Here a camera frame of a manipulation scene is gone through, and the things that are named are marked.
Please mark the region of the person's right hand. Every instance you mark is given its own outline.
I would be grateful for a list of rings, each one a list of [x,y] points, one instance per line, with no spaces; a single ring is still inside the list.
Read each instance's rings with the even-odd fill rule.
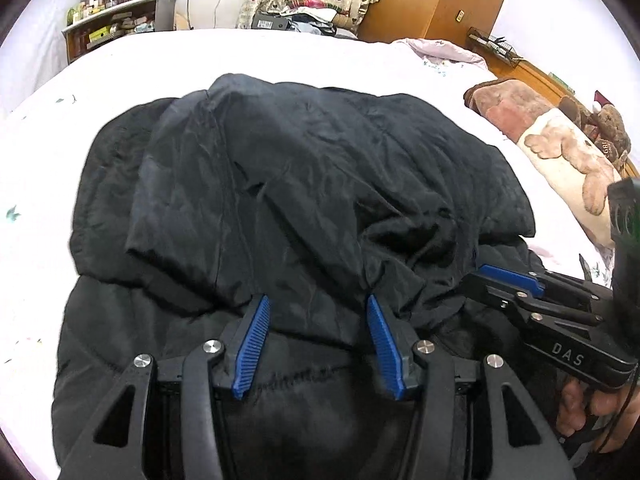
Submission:
[[[586,408],[594,416],[606,417],[619,413],[627,399],[630,385],[616,393],[596,391],[590,401],[585,400],[585,390],[577,378],[567,378],[561,390],[558,416],[556,416],[555,429],[563,437],[570,437],[576,431],[583,430],[587,420]],[[607,436],[598,437],[593,443],[593,449],[598,453],[608,453],[619,450],[631,435],[639,418],[639,393],[634,392],[626,410],[620,416],[617,425]]]

